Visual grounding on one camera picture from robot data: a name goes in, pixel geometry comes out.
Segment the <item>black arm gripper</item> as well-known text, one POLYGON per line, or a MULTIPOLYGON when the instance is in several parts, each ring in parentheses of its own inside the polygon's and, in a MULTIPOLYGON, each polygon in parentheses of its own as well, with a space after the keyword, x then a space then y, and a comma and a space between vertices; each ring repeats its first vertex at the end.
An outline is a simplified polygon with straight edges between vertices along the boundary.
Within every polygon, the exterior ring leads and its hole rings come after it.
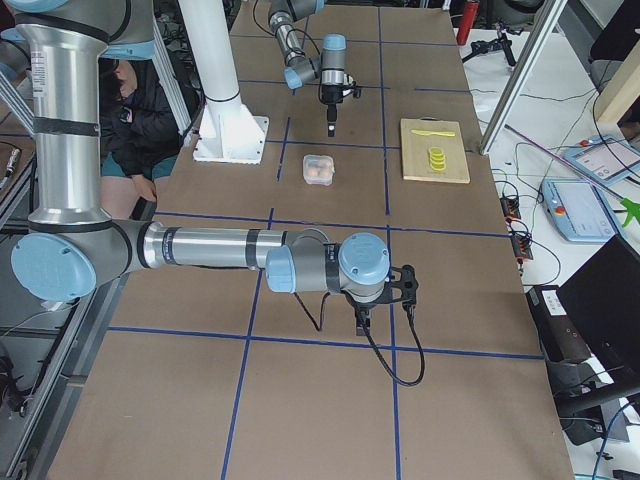
POLYGON ((355 297, 349 296, 349 304, 354 309, 355 321, 356 321, 356 336, 365 336, 364 324, 362 320, 371 319, 371 311, 378 306, 376 301, 374 302, 361 302, 355 297))

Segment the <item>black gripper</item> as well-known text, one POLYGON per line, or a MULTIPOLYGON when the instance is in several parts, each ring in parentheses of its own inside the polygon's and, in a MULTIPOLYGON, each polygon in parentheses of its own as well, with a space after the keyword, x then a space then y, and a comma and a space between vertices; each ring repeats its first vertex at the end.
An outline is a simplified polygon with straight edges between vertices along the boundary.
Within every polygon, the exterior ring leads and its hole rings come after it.
POLYGON ((320 85, 320 102, 327 106, 327 135, 334 137, 337 122, 336 105, 343 102, 344 85, 343 84, 324 84, 320 85))

